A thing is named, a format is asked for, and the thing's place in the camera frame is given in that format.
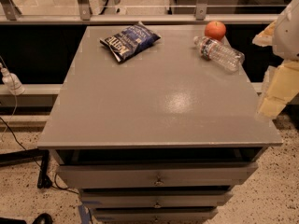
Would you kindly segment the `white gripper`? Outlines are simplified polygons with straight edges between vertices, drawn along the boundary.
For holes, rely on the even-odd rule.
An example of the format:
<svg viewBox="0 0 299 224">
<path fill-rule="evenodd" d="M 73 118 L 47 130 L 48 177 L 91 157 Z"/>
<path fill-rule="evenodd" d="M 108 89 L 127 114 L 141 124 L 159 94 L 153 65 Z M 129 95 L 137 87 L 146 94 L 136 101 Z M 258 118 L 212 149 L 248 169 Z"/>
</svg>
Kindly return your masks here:
<svg viewBox="0 0 299 224">
<path fill-rule="evenodd" d="M 275 119 L 299 93 L 299 62 L 296 61 L 299 59 L 299 0 L 292 0 L 277 21 L 254 36 L 252 43 L 260 47 L 272 45 L 273 53 L 284 59 L 278 67 L 269 66 L 263 77 L 255 118 L 268 121 Z"/>
</svg>

